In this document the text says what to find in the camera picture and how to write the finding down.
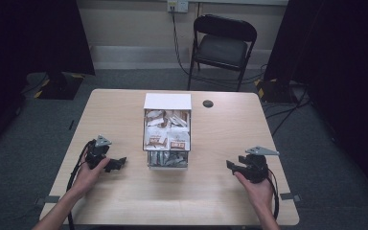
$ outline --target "white box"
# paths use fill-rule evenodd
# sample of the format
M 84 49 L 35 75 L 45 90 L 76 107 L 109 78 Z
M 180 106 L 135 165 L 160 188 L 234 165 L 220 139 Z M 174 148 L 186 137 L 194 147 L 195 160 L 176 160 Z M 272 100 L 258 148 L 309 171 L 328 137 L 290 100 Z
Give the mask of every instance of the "white box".
M 143 150 L 155 170 L 188 168 L 191 150 L 191 94 L 148 93 L 144 105 Z

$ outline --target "wall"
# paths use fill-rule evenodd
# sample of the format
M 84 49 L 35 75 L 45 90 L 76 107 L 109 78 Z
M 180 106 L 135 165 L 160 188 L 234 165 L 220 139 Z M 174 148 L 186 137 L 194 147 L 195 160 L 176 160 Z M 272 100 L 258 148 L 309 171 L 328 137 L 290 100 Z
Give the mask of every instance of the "wall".
M 166 1 L 79 0 L 78 4 L 91 46 L 174 47 L 173 20 Z M 238 18 L 250 22 L 258 31 L 252 57 L 265 64 L 285 10 L 286 6 L 275 5 L 190 2 L 188 13 L 175 14 L 179 46 L 192 46 L 193 22 L 198 12 Z

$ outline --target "baseboard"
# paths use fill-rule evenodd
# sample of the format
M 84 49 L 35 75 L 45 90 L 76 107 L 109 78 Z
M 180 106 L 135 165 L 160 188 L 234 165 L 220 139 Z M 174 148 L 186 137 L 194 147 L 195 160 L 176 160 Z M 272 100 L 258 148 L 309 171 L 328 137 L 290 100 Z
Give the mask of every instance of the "baseboard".
M 171 69 L 180 68 L 174 48 L 90 46 L 95 69 Z M 178 50 L 183 68 L 190 68 L 190 49 Z M 267 64 L 271 50 L 253 50 L 247 69 L 261 69 Z

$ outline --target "table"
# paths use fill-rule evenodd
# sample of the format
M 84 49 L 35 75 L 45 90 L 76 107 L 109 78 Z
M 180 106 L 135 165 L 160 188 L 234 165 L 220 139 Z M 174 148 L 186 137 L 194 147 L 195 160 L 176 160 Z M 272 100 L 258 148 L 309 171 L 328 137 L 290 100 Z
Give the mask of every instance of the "table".
M 192 148 L 187 171 L 152 171 L 143 151 L 146 93 L 192 95 Z M 202 105 L 214 103 L 211 108 Z M 73 209 L 76 224 L 258 225 L 259 221 L 226 160 L 238 163 L 246 149 L 275 150 L 262 107 L 253 93 L 96 89 L 58 171 L 50 196 L 63 196 L 70 172 L 84 145 L 98 134 L 113 144 L 110 158 L 126 156 L 120 171 L 103 173 L 94 189 Z M 278 156 L 267 164 L 277 177 L 279 194 L 289 193 Z M 54 206 L 45 204 L 43 218 Z M 299 217 L 292 199 L 280 199 L 280 225 Z

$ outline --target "electrical outlet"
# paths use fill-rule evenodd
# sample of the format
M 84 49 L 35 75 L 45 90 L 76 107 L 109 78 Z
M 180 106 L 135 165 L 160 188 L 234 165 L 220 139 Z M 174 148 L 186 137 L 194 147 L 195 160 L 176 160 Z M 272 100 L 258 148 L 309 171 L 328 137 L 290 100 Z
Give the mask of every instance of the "electrical outlet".
M 167 1 L 167 12 L 172 12 L 172 9 L 175 12 L 178 12 L 178 1 L 177 0 L 168 0 Z
M 188 12 L 188 0 L 178 0 L 178 11 Z

